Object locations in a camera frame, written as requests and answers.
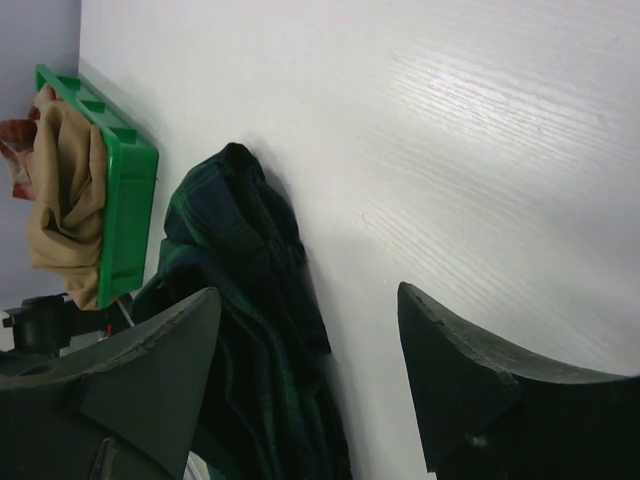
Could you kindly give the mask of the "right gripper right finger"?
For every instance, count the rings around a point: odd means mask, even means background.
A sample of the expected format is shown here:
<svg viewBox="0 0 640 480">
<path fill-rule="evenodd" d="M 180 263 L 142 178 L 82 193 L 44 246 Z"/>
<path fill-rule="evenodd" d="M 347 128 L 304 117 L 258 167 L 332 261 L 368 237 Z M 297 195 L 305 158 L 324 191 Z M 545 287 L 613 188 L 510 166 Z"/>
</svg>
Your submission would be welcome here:
<svg viewBox="0 0 640 480">
<path fill-rule="evenodd" d="M 534 353 L 409 283 L 397 291 L 427 470 L 439 479 L 635 479 L 639 380 Z"/>
</svg>

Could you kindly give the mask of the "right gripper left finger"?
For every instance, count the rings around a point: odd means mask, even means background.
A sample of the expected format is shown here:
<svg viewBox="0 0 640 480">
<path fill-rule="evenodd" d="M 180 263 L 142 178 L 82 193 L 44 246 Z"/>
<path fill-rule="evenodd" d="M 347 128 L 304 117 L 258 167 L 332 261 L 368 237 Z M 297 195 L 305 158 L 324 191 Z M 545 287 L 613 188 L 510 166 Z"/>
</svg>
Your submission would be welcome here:
<svg viewBox="0 0 640 480">
<path fill-rule="evenodd" d="M 2 478 L 182 478 L 220 311 L 202 289 L 69 355 L 3 365 Z"/>
</svg>

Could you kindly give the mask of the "red white plaid skirt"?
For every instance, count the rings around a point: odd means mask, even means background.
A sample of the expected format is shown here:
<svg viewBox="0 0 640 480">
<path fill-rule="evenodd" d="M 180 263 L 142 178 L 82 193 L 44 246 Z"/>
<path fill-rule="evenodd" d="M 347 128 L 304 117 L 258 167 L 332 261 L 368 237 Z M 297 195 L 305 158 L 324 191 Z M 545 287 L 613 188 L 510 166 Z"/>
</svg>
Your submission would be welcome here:
<svg viewBox="0 0 640 480">
<path fill-rule="evenodd" d="M 33 152 L 40 111 L 31 104 L 26 119 L 1 121 L 1 154 L 12 181 L 12 196 L 33 201 L 33 185 L 28 173 L 27 160 Z"/>
</svg>

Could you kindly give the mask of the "dark green plaid skirt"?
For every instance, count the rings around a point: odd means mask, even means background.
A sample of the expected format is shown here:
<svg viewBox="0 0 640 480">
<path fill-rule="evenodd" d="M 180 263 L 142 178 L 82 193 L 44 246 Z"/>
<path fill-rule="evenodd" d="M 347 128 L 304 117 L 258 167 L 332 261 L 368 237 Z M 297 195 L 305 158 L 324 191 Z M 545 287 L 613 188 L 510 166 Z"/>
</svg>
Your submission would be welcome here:
<svg viewBox="0 0 640 480">
<path fill-rule="evenodd" d="M 206 287 L 219 332 L 193 450 L 215 479 L 348 479 L 340 414 L 322 360 L 326 328 L 303 272 L 292 209 L 257 158 L 231 143 L 173 193 L 156 274 L 134 298 L 149 319 Z"/>
</svg>

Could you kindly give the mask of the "tan brown skirt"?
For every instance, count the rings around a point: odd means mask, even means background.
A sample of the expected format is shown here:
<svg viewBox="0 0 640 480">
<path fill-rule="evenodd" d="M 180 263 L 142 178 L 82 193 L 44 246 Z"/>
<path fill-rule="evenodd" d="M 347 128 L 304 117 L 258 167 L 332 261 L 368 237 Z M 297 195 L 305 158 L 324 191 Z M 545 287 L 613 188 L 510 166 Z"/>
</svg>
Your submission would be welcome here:
<svg viewBox="0 0 640 480">
<path fill-rule="evenodd" d="M 27 224 L 31 266 L 64 280 L 85 311 L 98 308 L 107 147 L 96 125 L 64 100 L 44 104 L 27 160 L 34 201 Z"/>
</svg>

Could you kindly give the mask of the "green plastic tray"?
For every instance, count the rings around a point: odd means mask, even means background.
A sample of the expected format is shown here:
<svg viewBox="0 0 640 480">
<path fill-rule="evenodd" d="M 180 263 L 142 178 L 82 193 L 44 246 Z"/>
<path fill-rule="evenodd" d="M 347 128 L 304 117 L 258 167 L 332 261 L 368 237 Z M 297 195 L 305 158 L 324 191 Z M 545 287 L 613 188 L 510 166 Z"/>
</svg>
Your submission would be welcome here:
<svg viewBox="0 0 640 480">
<path fill-rule="evenodd" d="M 84 80 L 58 75 L 38 64 L 35 86 L 45 84 L 99 128 L 107 147 L 97 296 L 97 306 L 105 308 L 143 283 L 159 153 L 107 97 Z"/>
</svg>

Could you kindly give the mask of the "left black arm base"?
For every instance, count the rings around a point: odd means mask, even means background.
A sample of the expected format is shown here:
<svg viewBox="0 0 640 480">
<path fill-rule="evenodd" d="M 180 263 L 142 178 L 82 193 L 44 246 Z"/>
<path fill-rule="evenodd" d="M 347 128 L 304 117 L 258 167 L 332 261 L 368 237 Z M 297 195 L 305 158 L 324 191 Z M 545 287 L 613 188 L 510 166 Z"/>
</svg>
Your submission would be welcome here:
<svg viewBox="0 0 640 480">
<path fill-rule="evenodd" d="M 23 300 L 2 320 L 2 327 L 12 330 L 14 346 L 1 353 L 1 367 L 27 359 L 56 358 L 77 337 L 99 334 L 106 338 L 119 333 L 133 326 L 131 303 L 132 296 L 125 294 L 105 309 L 85 311 L 64 294 Z"/>
</svg>

